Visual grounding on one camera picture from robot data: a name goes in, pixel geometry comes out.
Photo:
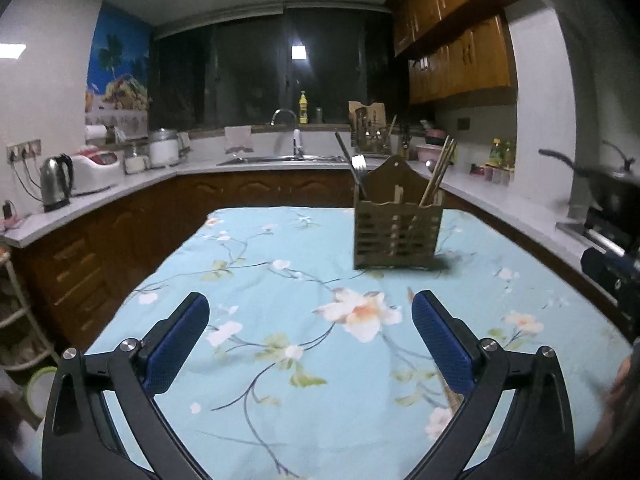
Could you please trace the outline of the right hand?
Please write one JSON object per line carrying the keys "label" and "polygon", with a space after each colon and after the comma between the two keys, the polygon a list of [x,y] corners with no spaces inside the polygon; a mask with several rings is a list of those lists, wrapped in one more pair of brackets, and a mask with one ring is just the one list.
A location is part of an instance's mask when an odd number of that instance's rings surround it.
{"label": "right hand", "polygon": [[632,395],[639,388],[639,341],[634,342],[632,353],[620,364],[610,390],[603,398],[603,414],[586,445],[588,456],[596,455],[613,439],[623,425],[625,412]]}

